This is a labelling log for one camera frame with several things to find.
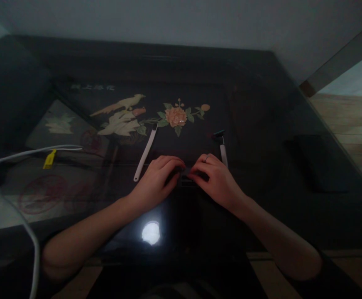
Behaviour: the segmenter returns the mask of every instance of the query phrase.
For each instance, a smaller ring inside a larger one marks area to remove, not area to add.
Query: red stamp
[[[84,212],[90,204],[91,189],[91,185],[84,181],[73,185],[65,197],[65,209],[71,213]]]
[[[30,215],[47,212],[60,201],[66,188],[66,180],[59,175],[41,176],[25,187],[18,199],[19,209]]]
[[[97,135],[94,130],[88,129],[81,135],[80,145],[86,152],[96,153],[102,145],[101,136]]]

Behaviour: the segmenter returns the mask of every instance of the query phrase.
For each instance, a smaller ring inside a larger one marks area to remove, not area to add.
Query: orange flower
[[[201,109],[202,109],[203,111],[209,111],[209,110],[210,110],[210,105],[208,105],[208,104],[203,104],[203,105],[201,106]]]
[[[166,120],[169,122],[169,124],[171,125],[171,127],[176,127],[176,126],[183,126],[185,125],[186,122],[186,113],[185,111],[180,108],[171,108],[171,109],[166,109]]]
[[[141,115],[141,114],[145,113],[146,111],[147,110],[145,109],[145,107],[143,107],[143,108],[134,109],[132,111],[132,113],[133,113],[134,116],[138,116],[138,115]]]

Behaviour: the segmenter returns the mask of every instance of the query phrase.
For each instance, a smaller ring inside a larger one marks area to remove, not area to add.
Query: bird carving
[[[136,94],[132,98],[126,98],[126,99],[120,100],[120,101],[118,101],[117,103],[115,103],[113,105],[110,105],[108,107],[105,107],[105,108],[97,111],[97,112],[94,112],[90,116],[95,116],[95,115],[98,115],[98,114],[101,114],[101,113],[107,113],[108,114],[109,112],[115,111],[115,110],[117,110],[117,109],[119,109],[121,107],[124,107],[127,110],[128,108],[137,105],[142,98],[145,98],[145,96],[142,95],[142,94]]]

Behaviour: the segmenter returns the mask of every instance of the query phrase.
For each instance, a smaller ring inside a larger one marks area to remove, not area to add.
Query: wooden floor
[[[362,97],[318,93],[309,100],[362,171]]]
[[[327,252],[333,256],[333,262],[343,269],[362,288],[362,256],[354,256],[357,252],[343,251]],[[267,253],[252,254],[251,264],[259,278],[269,299],[300,299],[299,294],[282,276],[275,263]],[[74,278],[53,299],[83,299],[86,298],[95,280],[102,271],[102,267],[84,267],[78,276]]]

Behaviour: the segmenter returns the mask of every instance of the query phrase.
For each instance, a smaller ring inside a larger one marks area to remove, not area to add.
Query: black razor head
[[[224,132],[225,132],[225,130],[221,130],[221,131],[214,133],[213,138],[219,138],[219,137],[224,136]]]

